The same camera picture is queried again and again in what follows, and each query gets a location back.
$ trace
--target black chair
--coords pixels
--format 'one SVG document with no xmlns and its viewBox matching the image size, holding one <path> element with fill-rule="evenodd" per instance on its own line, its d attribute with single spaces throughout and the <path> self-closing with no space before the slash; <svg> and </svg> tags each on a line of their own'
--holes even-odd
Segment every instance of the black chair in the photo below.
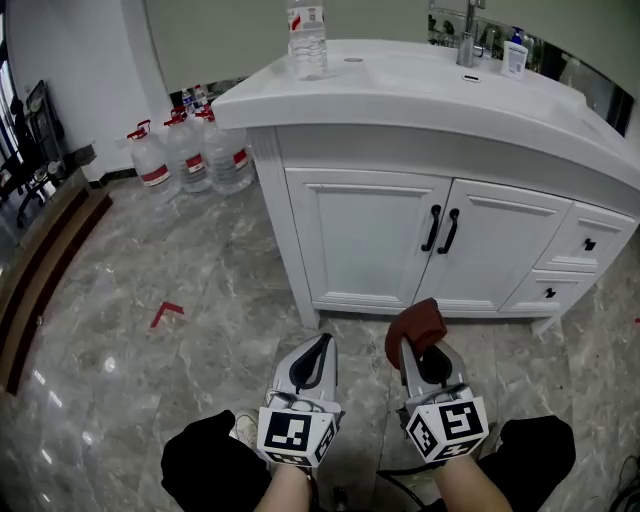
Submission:
<svg viewBox="0 0 640 512">
<path fill-rule="evenodd" d="M 0 189 L 0 198 L 2 201 L 6 202 L 9 199 L 9 194 L 14 190 L 18 190 L 18 194 L 20 195 L 26 192 L 16 218 L 16 225 L 22 228 L 25 220 L 24 211 L 28 204 L 33 199 L 36 199 L 40 206 L 44 205 L 45 196 L 42 189 L 49 181 L 49 175 L 46 171 L 38 173 L 39 169 L 34 168 L 32 164 L 20 162 L 17 154 L 11 155 L 11 157 L 2 164 L 0 169 L 7 170 L 11 174 L 11 178 L 9 178 L 2 189 Z"/>
</svg>

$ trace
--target marble floor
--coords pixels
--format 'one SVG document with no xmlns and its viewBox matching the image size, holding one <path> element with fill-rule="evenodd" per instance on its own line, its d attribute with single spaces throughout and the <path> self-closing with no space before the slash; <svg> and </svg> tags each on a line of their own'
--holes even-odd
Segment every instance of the marble floor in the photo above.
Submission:
<svg viewBox="0 0 640 512">
<path fill-rule="evenodd" d="M 299 324 L 258 185 L 155 206 L 133 180 L 112 197 L 46 310 L 19 396 L 0 395 L 0 495 L 13 512 L 179 510 L 160 486 L 165 443 L 225 408 L 257 408 L 274 362 L 313 334 Z M 573 426 L 578 460 L 545 510 L 604 511 L 638 452 L 639 281 L 635 236 L 542 338 L 526 324 L 449 325 L 490 420 L 557 414 Z M 185 315 L 151 329 L 162 301 Z M 325 497 L 345 487 L 353 507 L 413 511 L 375 475 L 420 462 L 394 412 L 403 390 L 384 357 L 386 327 L 323 316 L 347 414 L 319 480 Z M 436 496 L 428 476 L 406 483 Z"/>
</svg>

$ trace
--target red arrow marker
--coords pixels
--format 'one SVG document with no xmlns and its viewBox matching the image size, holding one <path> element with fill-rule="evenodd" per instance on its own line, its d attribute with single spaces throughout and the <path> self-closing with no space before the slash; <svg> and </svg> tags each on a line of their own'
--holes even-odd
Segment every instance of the red arrow marker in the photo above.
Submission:
<svg viewBox="0 0 640 512">
<path fill-rule="evenodd" d="M 162 318 L 162 315 L 165 311 L 173 311 L 174 313 L 180 313 L 181 315 L 184 315 L 184 309 L 182 309 L 181 306 L 176 306 L 171 302 L 163 302 L 160 306 L 160 309 L 156 313 L 156 317 L 153 319 L 153 322 L 151 322 L 152 329 L 158 326 L 158 323 L 160 322 L 160 319 Z"/>
</svg>

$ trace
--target white bathroom vanity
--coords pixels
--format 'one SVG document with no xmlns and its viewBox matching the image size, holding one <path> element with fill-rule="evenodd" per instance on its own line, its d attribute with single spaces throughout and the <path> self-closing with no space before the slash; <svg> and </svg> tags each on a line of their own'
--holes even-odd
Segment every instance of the white bathroom vanity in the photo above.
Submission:
<svg viewBox="0 0 640 512">
<path fill-rule="evenodd" d="M 246 128 L 295 300 L 396 314 L 537 319 L 541 332 L 607 269 L 640 219 L 640 169 L 584 96 L 456 50 L 329 41 L 330 76 L 282 58 L 218 98 Z"/>
</svg>

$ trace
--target red label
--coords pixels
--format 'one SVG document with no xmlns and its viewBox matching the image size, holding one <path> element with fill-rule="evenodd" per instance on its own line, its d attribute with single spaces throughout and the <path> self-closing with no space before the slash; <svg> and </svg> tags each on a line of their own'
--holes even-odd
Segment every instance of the red label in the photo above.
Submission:
<svg viewBox="0 0 640 512">
<path fill-rule="evenodd" d="M 187 167 L 195 167 L 202 163 L 202 155 L 196 155 L 192 158 L 187 158 Z"/>
<path fill-rule="evenodd" d="M 249 162 L 249 157 L 247 156 L 247 150 L 243 149 L 242 151 L 238 151 L 235 155 L 233 155 L 233 162 L 236 164 L 236 169 L 242 169 Z"/>
<path fill-rule="evenodd" d="M 169 176 L 170 176 L 169 169 L 167 169 L 166 165 L 163 165 L 159 169 L 142 176 L 142 181 L 144 181 L 144 184 L 147 185 L 148 187 L 152 187 L 153 185 L 162 183 Z"/>
<path fill-rule="evenodd" d="M 200 153 L 187 159 L 187 170 L 189 174 L 201 171 L 202 169 L 204 169 L 204 162 L 202 161 L 202 155 Z"/>
</svg>

